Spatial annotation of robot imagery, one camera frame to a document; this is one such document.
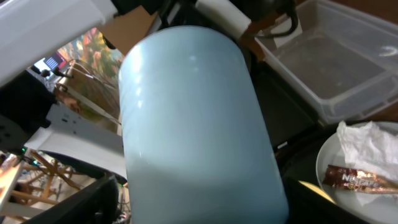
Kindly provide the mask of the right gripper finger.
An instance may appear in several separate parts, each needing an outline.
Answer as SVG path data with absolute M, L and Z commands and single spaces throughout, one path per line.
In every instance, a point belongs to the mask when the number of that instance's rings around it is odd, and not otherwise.
M 118 183 L 105 175 L 25 224 L 112 223 L 117 219 Z

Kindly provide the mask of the blue cup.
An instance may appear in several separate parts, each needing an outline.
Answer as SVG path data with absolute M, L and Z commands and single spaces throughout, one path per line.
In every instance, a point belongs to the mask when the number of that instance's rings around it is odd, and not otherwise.
M 119 71 L 134 223 L 285 223 L 289 206 L 246 62 L 199 26 L 155 32 Z

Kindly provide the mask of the brown coffee sachet wrapper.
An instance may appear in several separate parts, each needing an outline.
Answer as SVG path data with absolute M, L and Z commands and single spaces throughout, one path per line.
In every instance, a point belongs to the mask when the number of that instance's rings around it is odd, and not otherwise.
M 365 170 L 328 165 L 322 184 L 365 194 L 397 194 L 397 183 Z

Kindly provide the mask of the white napkin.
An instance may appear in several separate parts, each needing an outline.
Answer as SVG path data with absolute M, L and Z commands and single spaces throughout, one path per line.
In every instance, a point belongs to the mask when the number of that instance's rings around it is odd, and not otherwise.
M 348 167 L 397 180 L 396 134 L 381 129 L 372 121 L 362 126 L 348 126 L 342 121 L 336 134 Z

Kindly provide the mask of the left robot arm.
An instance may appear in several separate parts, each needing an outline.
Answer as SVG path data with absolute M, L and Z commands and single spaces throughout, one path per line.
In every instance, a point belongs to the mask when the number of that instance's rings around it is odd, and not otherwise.
M 50 127 L 46 116 L 55 100 L 25 68 L 117 13 L 112 1 L 1 3 L 1 96 L 13 100 L 19 89 L 28 87 L 11 109 L 2 107 L 1 150 L 19 149 L 41 128 Z

